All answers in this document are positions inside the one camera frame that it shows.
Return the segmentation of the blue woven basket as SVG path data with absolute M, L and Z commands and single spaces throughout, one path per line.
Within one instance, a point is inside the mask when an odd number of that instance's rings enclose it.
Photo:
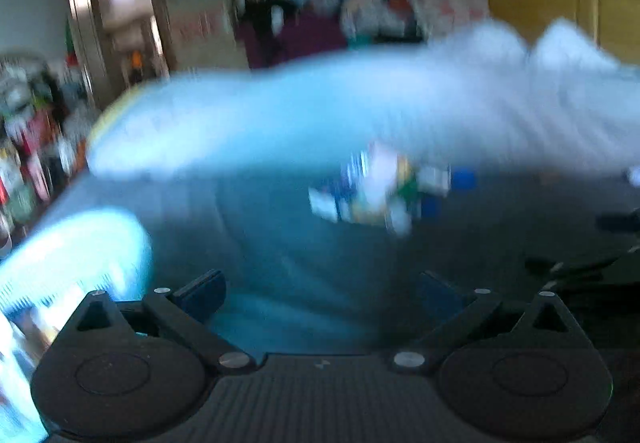
M 27 348 L 17 316 L 57 335 L 94 290 L 137 300 L 152 267 L 151 239 L 129 212 L 98 209 L 63 218 L 30 235 L 1 263 L 1 440 L 40 442 L 46 430 L 29 392 L 39 357 Z

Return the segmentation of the blue white tissue pack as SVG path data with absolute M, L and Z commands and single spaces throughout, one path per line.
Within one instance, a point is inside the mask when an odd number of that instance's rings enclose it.
M 358 197 L 361 176 L 343 169 L 308 188 L 310 210 L 323 220 L 333 223 L 355 221 L 352 205 Z

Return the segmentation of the floral wet wipes pack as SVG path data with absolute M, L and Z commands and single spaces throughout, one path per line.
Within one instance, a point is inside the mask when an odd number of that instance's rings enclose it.
M 342 219 L 385 226 L 402 237 L 411 231 L 409 197 L 414 197 L 414 170 L 406 156 L 378 142 L 352 157 L 346 168 L 349 196 L 340 206 Z

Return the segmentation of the cluttered side shelf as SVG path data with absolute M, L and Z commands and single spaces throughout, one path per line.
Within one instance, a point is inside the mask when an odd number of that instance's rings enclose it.
M 1 255 L 36 226 L 85 164 L 98 110 L 77 59 L 1 54 Z

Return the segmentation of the white duvet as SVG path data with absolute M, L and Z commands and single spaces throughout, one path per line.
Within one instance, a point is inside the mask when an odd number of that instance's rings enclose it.
M 87 162 L 157 180 L 331 170 L 373 143 L 432 166 L 617 174 L 639 163 L 639 70 L 566 19 L 533 47 L 488 19 L 424 45 L 138 86 L 102 114 Z

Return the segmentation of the wooden headboard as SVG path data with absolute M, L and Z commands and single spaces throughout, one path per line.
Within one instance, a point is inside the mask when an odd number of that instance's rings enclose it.
M 639 62 L 639 0 L 488 0 L 488 5 L 492 16 L 528 43 L 565 18 L 625 64 Z

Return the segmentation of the cardboard box stack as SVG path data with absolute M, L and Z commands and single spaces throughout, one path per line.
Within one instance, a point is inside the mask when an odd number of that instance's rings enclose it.
M 235 0 L 152 0 L 170 71 L 248 68 L 235 37 Z

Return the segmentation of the pile of clothes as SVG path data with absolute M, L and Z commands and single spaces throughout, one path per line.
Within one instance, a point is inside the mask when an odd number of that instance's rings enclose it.
M 490 15 L 487 0 L 261 0 L 235 28 L 252 69 L 378 44 L 417 44 Z

